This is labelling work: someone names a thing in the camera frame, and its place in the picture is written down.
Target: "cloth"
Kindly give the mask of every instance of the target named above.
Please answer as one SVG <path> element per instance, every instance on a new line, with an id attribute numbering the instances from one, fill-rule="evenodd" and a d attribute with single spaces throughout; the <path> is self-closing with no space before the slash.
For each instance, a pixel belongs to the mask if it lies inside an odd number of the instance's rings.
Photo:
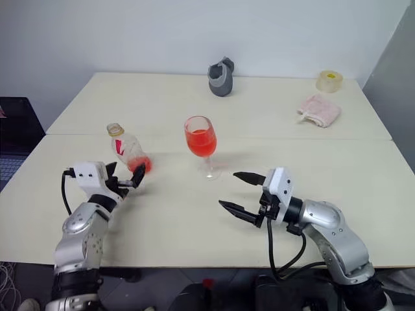
<path id="1" fill-rule="evenodd" d="M 320 94 L 307 98 L 298 110 L 298 113 L 302 114 L 300 122 L 309 119 L 322 128 L 327 128 L 333 123 L 341 112 L 340 107 L 323 98 Z"/>

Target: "white wall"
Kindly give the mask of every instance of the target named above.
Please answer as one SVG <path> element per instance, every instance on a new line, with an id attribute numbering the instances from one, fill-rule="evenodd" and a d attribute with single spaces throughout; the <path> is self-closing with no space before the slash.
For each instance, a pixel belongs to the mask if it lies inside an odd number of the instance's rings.
<path id="1" fill-rule="evenodd" d="M 0 0 L 0 96 L 48 128 L 95 71 L 314 77 L 363 86 L 409 0 Z"/>

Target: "shoe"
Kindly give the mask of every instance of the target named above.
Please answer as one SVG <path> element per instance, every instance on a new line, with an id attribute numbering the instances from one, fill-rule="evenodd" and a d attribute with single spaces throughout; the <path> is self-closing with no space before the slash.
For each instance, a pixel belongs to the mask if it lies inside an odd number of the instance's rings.
<path id="1" fill-rule="evenodd" d="M 18 311 L 40 311 L 39 303 L 34 299 L 26 299 L 18 308 Z"/>

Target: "black cable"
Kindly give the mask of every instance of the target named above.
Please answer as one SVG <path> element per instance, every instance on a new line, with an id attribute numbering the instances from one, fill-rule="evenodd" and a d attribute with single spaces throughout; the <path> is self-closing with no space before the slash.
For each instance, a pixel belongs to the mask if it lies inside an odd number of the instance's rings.
<path id="1" fill-rule="evenodd" d="M 267 229 L 268 229 L 268 256 L 270 259 L 270 266 L 271 266 L 271 272 L 275 278 L 275 280 L 277 281 L 286 281 L 287 279 L 290 279 L 292 277 L 294 277 L 295 275 L 304 272 L 307 269 L 310 269 L 312 267 L 315 266 L 324 266 L 326 265 L 326 263 L 324 261 L 319 261 L 319 262 L 313 262 L 311 264 L 307 264 L 304 267 L 301 267 L 300 269 L 297 269 L 296 271 L 288 274 L 288 275 L 279 275 L 278 274 L 278 270 L 275 267 L 275 262 L 274 262 L 274 243 L 272 241 L 272 219 L 271 218 L 267 218 Z M 281 267 L 279 270 L 283 271 L 288 269 L 294 262 L 296 262 L 301 255 L 303 255 L 305 246 L 306 246 L 306 241 L 305 241 L 305 236 L 302 235 L 303 238 L 303 247 L 301 248 L 300 252 L 298 252 L 298 254 L 292 259 L 290 260 L 287 264 L 285 264 L 283 267 Z"/>
<path id="2" fill-rule="evenodd" d="M 65 172 L 62 173 L 62 182 L 60 184 L 60 190 L 62 191 L 62 199 L 64 199 L 64 204 L 67 210 L 67 213 L 70 215 L 72 214 L 71 209 L 69 208 L 69 204 L 67 203 L 66 200 L 66 194 L 65 194 L 65 178 L 66 178 Z"/>

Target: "red liquid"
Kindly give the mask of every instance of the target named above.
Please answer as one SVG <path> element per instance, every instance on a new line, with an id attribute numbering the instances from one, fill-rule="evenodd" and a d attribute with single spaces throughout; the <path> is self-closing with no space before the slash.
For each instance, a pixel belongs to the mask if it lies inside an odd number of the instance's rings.
<path id="1" fill-rule="evenodd" d="M 139 167 L 143 163 L 145 164 L 145 172 L 150 172 L 152 163 L 149 157 L 137 157 L 133 160 L 129 160 L 129 162 L 127 163 L 127 167 L 131 172 L 134 173 L 137 167 Z"/>
<path id="2" fill-rule="evenodd" d="M 209 157 L 216 149 L 216 135 L 213 128 L 186 132 L 189 149 L 198 157 Z"/>

